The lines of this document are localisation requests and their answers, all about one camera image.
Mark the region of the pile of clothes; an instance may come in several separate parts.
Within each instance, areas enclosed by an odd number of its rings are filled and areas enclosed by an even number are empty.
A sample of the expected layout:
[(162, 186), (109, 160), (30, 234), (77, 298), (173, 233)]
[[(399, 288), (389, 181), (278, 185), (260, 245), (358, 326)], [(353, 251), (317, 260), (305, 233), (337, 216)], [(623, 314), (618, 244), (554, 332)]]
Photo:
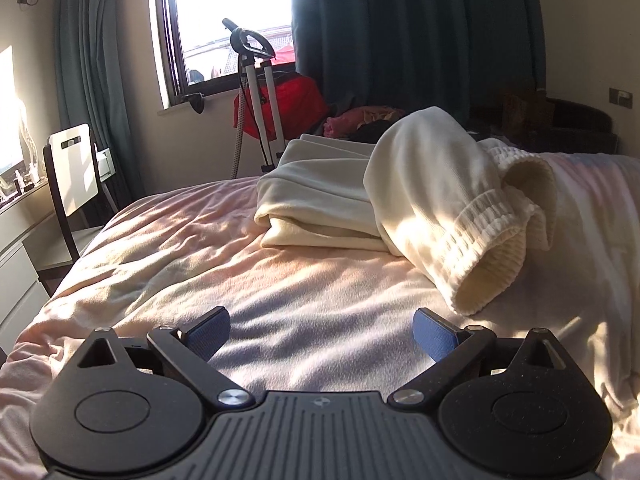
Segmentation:
[(400, 108), (390, 106), (360, 106), (335, 117), (322, 126), (322, 136), (328, 139), (375, 143), (394, 122), (405, 116)]

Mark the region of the pastel bed sheet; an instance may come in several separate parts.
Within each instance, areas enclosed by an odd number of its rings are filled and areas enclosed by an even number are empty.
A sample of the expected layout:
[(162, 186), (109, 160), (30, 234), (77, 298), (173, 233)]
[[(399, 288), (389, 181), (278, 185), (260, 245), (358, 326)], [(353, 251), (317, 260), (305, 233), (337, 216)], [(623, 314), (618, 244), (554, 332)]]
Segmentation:
[[(558, 218), (548, 252), (475, 317), (503, 337), (547, 327), (608, 404), (600, 471), (639, 474), (639, 164), (551, 154)], [(262, 246), (253, 178), (182, 188), (122, 210), (17, 338), (1, 369), (1, 474), (44, 469), (29, 415), (98, 327), (141, 337), (225, 307), (229, 341), (213, 363), (253, 391), (390, 393), (428, 364), (413, 340), (420, 308), (456, 325), (427, 278), (385, 252)]]

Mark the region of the white dresser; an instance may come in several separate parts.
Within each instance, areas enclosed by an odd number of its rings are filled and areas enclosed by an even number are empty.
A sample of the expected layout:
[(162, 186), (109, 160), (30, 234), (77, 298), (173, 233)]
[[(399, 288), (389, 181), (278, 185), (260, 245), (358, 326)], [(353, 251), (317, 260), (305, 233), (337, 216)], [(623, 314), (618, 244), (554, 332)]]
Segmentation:
[(35, 188), (1, 207), (1, 349), (9, 354), (16, 338), (48, 301), (24, 246), (38, 226), (54, 216), (49, 185)]

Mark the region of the white-backed dark chair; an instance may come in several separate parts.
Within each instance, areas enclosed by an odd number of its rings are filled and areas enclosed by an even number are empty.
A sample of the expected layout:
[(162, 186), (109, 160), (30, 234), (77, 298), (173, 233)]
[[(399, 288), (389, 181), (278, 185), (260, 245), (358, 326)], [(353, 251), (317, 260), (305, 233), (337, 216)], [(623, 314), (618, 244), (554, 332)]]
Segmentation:
[(49, 136), (43, 147), (54, 216), (25, 240), (25, 249), (48, 295), (53, 295), (66, 274), (102, 230), (86, 226), (74, 230), (70, 218), (93, 200), (105, 200), (114, 214), (114, 200), (100, 176), (98, 150), (87, 124)]

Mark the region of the red bag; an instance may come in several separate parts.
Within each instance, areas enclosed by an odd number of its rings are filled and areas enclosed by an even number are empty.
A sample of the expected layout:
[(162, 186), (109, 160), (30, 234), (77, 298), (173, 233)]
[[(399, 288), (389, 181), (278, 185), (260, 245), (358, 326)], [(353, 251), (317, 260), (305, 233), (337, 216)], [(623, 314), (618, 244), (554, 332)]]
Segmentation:
[[(258, 78), (262, 114), (264, 114), (267, 138), (269, 142), (276, 140), (268, 89), (264, 76)], [(295, 72), (279, 72), (274, 74), (274, 88), (285, 140), (298, 138), (302, 133), (314, 130), (329, 115), (330, 108), (313, 79)], [(239, 94), (233, 101), (233, 127), (238, 126)], [(243, 110), (243, 132), (255, 139), (259, 138), (250, 102), (250, 89), (246, 88), (246, 104)]]

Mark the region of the teal left curtain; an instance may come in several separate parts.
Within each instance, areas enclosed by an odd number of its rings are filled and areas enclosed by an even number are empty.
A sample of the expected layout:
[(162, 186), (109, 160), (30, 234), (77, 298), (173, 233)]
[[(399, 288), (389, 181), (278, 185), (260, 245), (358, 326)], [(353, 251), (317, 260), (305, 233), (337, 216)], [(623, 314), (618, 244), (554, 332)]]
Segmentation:
[(54, 66), (64, 129), (86, 124), (111, 152), (116, 205), (144, 195), (126, 107), (117, 42), (116, 0), (55, 0)]

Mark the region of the teal curtain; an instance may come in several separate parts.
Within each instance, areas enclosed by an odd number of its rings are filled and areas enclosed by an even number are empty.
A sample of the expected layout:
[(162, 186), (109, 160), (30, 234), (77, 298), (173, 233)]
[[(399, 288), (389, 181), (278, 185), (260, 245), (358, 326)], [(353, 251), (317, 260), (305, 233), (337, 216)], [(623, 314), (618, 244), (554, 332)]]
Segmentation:
[(539, 0), (292, 0), (296, 68), (331, 104), (466, 122), (546, 85)]
[(111, 152), (116, 205), (144, 195), (126, 107), (117, 42), (116, 0), (55, 0), (54, 66), (64, 129), (86, 124)]

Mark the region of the garment steamer stand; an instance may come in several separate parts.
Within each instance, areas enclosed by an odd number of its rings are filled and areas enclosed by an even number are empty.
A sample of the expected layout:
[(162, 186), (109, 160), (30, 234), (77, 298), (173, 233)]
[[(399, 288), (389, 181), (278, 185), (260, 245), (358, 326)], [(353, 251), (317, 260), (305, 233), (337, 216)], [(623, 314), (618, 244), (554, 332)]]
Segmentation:
[[(286, 141), (281, 122), (281, 114), (277, 97), (276, 82), (274, 81), (272, 61), (276, 58), (276, 51), (269, 40), (254, 30), (239, 27), (228, 18), (222, 20), (225, 29), (230, 32), (230, 46), (238, 55), (238, 108), (236, 111), (236, 137), (231, 177), (235, 179), (239, 174), (245, 133), (245, 113), (250, 113), (258, 132), (260, 151), (262, 152), (262, 173), (273, 170), (278, 166), (280, 158), (286, 148)], [(267, 90), (267, 104), (270, 106), (273, 124), (274, 140), (278, 150), (271, 151), (265, 114), (262, 110), (262, 92), (258, 79), (256, 61), (260, 61), (262, 76)]]

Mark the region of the teal right curtain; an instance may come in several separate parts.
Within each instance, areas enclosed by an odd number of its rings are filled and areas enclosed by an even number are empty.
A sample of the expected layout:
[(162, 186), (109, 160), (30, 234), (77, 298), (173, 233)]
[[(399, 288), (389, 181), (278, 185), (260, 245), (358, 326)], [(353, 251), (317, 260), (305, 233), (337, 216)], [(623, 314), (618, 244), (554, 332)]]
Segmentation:
[(292, 0), (296, 68), (331, 104), (466, 122), (546, 85), (539, 0)]

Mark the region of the window frame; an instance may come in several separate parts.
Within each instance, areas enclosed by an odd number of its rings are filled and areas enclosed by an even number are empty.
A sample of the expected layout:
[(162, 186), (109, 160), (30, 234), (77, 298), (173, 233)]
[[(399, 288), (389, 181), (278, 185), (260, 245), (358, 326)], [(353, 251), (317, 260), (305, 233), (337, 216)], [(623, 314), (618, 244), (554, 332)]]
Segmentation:
[(172, 105), (191, 94), (212, 96), (239, 87), (238, 55), (226, 18), (266, 37), (280, 70), (294, 67), (292, 0), (151, 0), (150, 8)]

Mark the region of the wall socket plate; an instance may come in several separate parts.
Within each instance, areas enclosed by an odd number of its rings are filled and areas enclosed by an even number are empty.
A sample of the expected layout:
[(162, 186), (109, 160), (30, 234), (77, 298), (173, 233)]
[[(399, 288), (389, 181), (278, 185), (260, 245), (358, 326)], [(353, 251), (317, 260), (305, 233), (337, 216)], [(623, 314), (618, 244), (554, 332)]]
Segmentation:
[(629, 91), (609, 88), (608, 102), (617, 106), (628, 108), (628, 110), (631, 110), (632, 106), (634, 105), (634, 96)]

